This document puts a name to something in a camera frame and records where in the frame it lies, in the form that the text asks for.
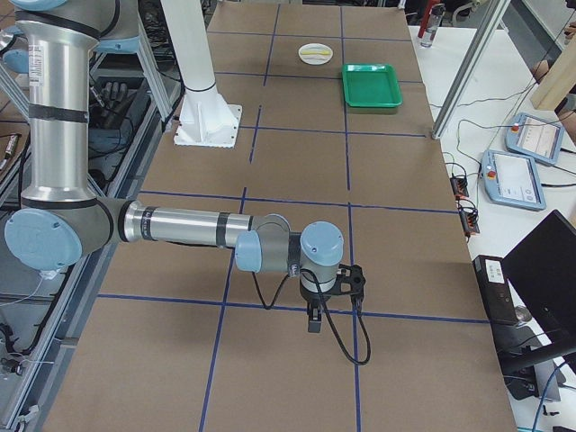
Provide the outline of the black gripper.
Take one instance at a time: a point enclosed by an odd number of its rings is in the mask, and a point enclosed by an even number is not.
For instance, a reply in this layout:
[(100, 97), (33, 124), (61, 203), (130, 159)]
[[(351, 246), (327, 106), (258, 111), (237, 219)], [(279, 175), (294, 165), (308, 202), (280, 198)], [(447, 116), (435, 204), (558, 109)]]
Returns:
[(322, 326), (322, 311), (320, 305), (322, 304), (321, 298), (328, 302), (332, 297), (330, 292), (324, 292), (319, 295), (317, 291), (313, 292), (307, 289), (304, 285), (300, 285), (300, 294), (307, 302), (307, 315), (308, 315), (308, 331), (321, 332)]

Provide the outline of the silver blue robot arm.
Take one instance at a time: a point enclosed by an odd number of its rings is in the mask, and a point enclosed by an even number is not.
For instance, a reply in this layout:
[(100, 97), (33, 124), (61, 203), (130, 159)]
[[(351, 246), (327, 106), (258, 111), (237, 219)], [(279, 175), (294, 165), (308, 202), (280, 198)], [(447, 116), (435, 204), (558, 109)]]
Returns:
[(145, 206), (100, 197), (88, 186), (89, 59), (114, 45), (140, 45), (134, 1), (18, 1), (16, 23), (28, 41), (31, 183), (6, 223), (5, 242), (39, 271), (71, 266), (106, 245), (139, 240), (229, 248), (238, 269), (298, 277), (308, 329), (329, 320), (327, 301), (343, 283), (344, 241), (333, 224), (302, 232), (270, 214)]

